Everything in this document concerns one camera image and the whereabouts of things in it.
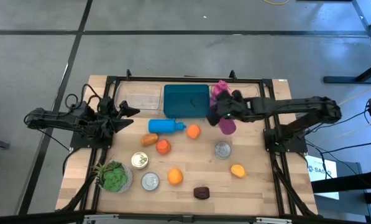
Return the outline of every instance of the pink object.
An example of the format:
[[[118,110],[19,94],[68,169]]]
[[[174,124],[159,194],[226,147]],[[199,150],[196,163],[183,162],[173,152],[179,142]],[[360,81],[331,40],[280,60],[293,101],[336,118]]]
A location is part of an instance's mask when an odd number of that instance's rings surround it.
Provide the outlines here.
[[[215,84],[213,88],[213,93],[211,94],[210,106],[216,104],[216,96],[222,91],[228,91],[230,94],[230,89],[225,81],[219,80],[218,84]],[[223,134],[229,135],[236,131],[236,125],[233,119],[221,118],[218,122],[218,126]]]

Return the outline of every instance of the metal can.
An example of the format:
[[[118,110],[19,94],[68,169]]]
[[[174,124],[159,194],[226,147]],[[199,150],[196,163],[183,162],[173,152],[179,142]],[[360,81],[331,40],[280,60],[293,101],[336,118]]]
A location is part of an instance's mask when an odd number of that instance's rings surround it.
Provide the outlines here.
[[[232,149],[226,142],[220,142],[216,145],[216,156],[218,159],[227,159],[231,155]]]
[[[136,169],[142,169],[148,164],[148,156],[143,152],[136,152],[131,157],[131,164]]]
[[[155,190],[159,186],[159,177],[154,172],[148,172],[142,176],[141,186],[145,190]]]

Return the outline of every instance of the succulent plant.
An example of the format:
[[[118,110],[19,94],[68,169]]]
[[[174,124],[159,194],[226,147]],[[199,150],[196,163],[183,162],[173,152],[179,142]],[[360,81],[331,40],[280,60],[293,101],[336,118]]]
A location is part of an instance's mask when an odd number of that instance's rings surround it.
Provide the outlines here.
[[[112,161],[106,165],[95,167],[97,178],[108,192],[118,192],[127,182],[126,172],[120,162]]]

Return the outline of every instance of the blue water bottle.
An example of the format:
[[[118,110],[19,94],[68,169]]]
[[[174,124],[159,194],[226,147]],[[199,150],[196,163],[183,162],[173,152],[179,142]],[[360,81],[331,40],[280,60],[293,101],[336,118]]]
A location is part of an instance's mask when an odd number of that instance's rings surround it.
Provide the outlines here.
[[[186,128],[182,122],[176,123],[173,119],[150,119],[148,124],[149,133],[169,133],[182,131]]]

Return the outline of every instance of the teal container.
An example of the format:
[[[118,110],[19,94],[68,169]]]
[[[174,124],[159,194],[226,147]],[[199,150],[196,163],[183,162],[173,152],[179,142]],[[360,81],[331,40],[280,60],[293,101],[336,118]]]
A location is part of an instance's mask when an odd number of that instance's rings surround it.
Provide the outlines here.
[[[210,109],[209,86],[165,85],[163,112],[167,118],[205,118]]]

